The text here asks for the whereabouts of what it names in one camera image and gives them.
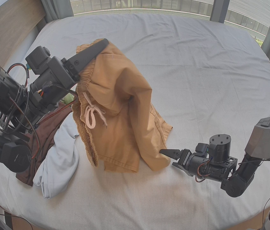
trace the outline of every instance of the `dark brown cloth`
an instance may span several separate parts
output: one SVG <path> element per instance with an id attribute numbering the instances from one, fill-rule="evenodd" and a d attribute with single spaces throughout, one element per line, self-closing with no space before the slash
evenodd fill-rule
<path id="1" fill-rule="evenodd" d="M 61 108 L 65 106 L 64 103 L 59 102 L 58 109 L 55 111 L 59 111 Z M 71 113 L 71 107 L 67 107 L 61 112 L 57 113 L 56 115 L 52 116 L 45 122 L 43 122 L 37 129 L 36 133 L 40 141 L 40 152 L 39 155 L 32 159 L 30 167 L 21 173 L 16 174 L 16 178 L 23 183 L 33 186 L 33 178 L 40 166 L 40 164 L 44 161 L 45 156 L 47 155 L 49 149 L 54 145 L 54 135 L 56 131 L 59 129 L 61 123 L 65 120 L 65 118 L 68 116 L 69 113 Z M 52 115 L 53 112 L 48 113 L 43 117 L 45 119 L 49 115 Z M 29 147 L 31 149 L 32 155 L 35 154 L 37 150 L 37 141 L 36 137 L 34 136 L 34 133 L 28 134 L 28 137 L 30 137 L 29 141 Z"/>

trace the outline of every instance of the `bed frame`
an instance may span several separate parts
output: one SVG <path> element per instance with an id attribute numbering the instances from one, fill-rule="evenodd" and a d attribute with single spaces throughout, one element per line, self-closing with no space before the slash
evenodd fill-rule
<path id="1" fill-rule="evenodd" d="M 45 16 L 41 0 L 8 0 L 0 6 L 0 66 Z"/>

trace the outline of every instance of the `mattress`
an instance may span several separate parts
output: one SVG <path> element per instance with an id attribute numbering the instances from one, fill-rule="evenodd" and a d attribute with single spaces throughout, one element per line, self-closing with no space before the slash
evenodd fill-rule
<path id="1" fill-rule="evenodd" d="M 69 17 L 47 24 L 27 54 L 42 45 L 69 58 L 97 38 L 121 49 L 152 86 L 155 108 L 173 126 L 170 149 L 194 151 L 225 133 L 241 161 L 254 125 L 270 116 L 270 61 L 247 31 L 221 23 L 148 13 Z M 15 78 L 24 82 L 24 71 Z M 0 164 L 0 205 L 46 229 L 225 229 L 262 211 L 270 197 L 270 162 L 231 198 L 220 183 L 196 183 L 172 165 L 153 172 L 141 160 L 138 173 L 105 172 L 102 163 L 90 165 L 79 137 L 76 147 L 78 168 L 51 199 Z"/>

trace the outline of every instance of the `white bed sheet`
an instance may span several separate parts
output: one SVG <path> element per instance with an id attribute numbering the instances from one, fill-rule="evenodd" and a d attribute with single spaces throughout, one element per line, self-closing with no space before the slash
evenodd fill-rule
<path id="1" fill-rule="evenodd" d="M 270 61 L 247 31 L 228 25 L 147 13 L 70 17 L 46 25 L 28 53 L 42 45 L 69 58 L 97 38 L 113 42 L 152 86 L 155 108 L 174 127 L 168 148 L 194 151 L 226 133 L 241 161 L 254 125 L 270 116 Z M 80 138 L 76 147 L 78 168 L 52 199 L 0 164 L 0 205 L 47 229 L 225 229 L 256 215 L 270 197 L 270 162 L 231 198 L 220 183 L 196 183 L 171 165 L 153 172 L 141 161 L 136 174 L 105 172 L 102 163 L 90 165 Z"/>

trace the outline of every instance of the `wooden floor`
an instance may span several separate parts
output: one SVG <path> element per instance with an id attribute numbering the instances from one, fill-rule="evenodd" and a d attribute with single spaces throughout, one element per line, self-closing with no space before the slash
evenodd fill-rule
<path id="1" fill-rule="evenodd" d="M 270 210 L 270 208 L 265 210 L 264 217 L 269 212 L 269 210 Z M 262 218 L 263 218 L 262 214 L 263 213 L 261 212 L 258 215 L 256 215 L 255 217 L 253 217 L 252 219 L 244 221 L 244 222 L 242 222 L 234 227 L 231 227 L 227 230 L 246 230 L 248 228 L 259 229 L 262 227 Z M 13 217 L 12 221 L 13 221 L 13 229 L 14 230 L 32 230 L 31 226 L 23 219 Z M 33 230 L 46 230 L 46 229 L 33 226 Z"/>

